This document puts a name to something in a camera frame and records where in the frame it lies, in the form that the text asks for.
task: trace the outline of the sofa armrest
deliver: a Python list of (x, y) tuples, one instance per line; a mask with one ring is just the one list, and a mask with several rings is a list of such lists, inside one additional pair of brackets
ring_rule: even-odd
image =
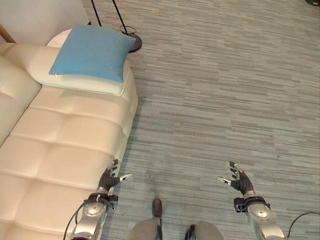
[(49, 71), (59, 51), (60, 48), (32, 44), (4, 43), (0, 45), (0, 55), (22, 68), (42, 85), (115, 96), (123, 94), (128, 78), (130, 78), (129, 60), (126, 60), (123, 66), (123, 82), (86, 75), (50, 75)]

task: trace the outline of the cream leather sofa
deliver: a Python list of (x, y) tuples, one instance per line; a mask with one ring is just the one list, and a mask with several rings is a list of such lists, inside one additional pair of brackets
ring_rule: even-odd
[(62, 240), (126, 149), (138, 104), (129, 62), (123, 83), (48, 75), (58, 52), (0, 45), (0, 240)]

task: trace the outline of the white wall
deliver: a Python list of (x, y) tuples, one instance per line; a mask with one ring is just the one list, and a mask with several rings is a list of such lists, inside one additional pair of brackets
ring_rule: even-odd
[(88, 21), (81, 0), (0, 0), (0, 23), (17, 43), (46, 45)]
[(0, 35), (0, 44), (5, 43), (6, 41), (4, 40), (4, 38)]

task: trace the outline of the lamp base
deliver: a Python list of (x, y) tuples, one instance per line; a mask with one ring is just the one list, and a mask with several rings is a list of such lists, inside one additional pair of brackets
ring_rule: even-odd
[(142, 39), (134, 33), (129, 34), (129, 36), (135, 38), (135, 43), (134, 43), (133, 47), (131, 48), (131, 50), (129, 51), (129, 53), (131, 54), (131, 53), (138, 51), (142, 47)]

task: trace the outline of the gray carpet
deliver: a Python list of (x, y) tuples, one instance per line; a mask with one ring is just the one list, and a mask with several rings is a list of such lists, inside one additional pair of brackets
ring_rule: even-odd
[[(89, 0), (82, 0), (97, 24)], [(163, 237), (217, 224), (226, 240), (254, 240), (235, 213), (240, 194), (220, 185), (241, 164), (287, 234), (320, 211), (320, 13), (305, 0), (118, 0), (143, 40), (129, 56), (139, 106), (121, 172), (118, 208), (103, 239), (124, 240), (163, 201)], [(110, 0), (102, 24), (119, 29)], [(307, 215), (291, 239), (319, 240)]]

